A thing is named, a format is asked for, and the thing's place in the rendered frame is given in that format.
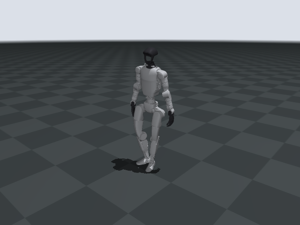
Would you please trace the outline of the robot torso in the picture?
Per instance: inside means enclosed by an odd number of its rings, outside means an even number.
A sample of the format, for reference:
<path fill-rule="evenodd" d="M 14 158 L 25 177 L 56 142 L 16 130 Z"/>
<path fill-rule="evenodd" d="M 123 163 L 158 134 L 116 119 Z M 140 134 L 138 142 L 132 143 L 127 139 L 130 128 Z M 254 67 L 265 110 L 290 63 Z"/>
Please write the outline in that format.
<path fill-rule="evenodd" d="M 161 81 L 158 78 L 157 71 L 161 68 L 154 65 L 151 66 L 154 68 L 146 68 L 146 66 L 148 65 L 145 64 L 140 68 L 141 88 L 143 94 L 146 95 L 145 98 L 147 98 L 143 103 L 143 109 L 148 113 L 154 113 L 155 107 L 158 107 L 158 102 L 155 101 L 154 96 L 158 95 L 161 90 Z"/>

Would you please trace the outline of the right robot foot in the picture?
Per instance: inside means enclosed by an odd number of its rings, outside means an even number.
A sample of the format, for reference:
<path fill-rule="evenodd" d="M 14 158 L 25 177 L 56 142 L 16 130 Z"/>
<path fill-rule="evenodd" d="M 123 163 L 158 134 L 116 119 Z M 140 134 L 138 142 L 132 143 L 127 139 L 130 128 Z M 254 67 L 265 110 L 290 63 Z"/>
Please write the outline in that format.
<path fill-rule="evenodd" d="M 146 163 L 149 163 L 150 162 L 150 157 L 149 159 L 146 159 L 146 158 L 143 158 L 139 161 L 136 162 L 137 165 L 143 165 L 143 164 L 146 164 Z"/>

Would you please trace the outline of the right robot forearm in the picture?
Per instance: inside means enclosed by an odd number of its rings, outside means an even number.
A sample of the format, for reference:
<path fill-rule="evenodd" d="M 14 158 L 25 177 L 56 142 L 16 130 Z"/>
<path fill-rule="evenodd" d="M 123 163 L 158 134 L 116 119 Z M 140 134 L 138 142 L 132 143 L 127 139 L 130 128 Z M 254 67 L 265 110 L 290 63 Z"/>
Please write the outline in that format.
<path fill-rule="evenodd" d="M 139 94 L 139 90 L 136 90 L 136 89 L 133 88 L 133 95 L 132 95 L 131 102 L 133 101 L 136 104 L 136 101 L 137 101 L 137 98 L 138 98 L 138 94 Z"/>

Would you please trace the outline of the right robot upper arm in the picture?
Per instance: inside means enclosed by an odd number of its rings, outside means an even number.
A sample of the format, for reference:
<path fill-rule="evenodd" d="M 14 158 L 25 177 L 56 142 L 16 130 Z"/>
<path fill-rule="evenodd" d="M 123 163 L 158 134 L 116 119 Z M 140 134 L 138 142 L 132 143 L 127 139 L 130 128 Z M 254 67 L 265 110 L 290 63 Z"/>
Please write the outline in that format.
<path fill-rule="evenodd" d="M 136 90 L 140 90 L 141 89 L 141 79 L 140 79 L 140 68 L 142 66 L 138 66 L 135 68 L 135 72 L 136 72 L 136 83 L 133 85 L 134 89 Z"/>

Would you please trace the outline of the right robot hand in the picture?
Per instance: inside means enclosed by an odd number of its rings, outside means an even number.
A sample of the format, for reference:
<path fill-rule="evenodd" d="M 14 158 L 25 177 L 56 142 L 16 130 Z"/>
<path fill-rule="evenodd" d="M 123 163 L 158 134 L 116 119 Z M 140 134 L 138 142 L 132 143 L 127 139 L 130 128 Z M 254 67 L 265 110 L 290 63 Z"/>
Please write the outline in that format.
<path fill-rule="evenodd" d="M 131 112 L 132 112 L 132 116 L 134 117 L 134 112 L 135 112 L 135 106 L 136 106 L 136 104 L 132 101 L 131 102 Z"/>

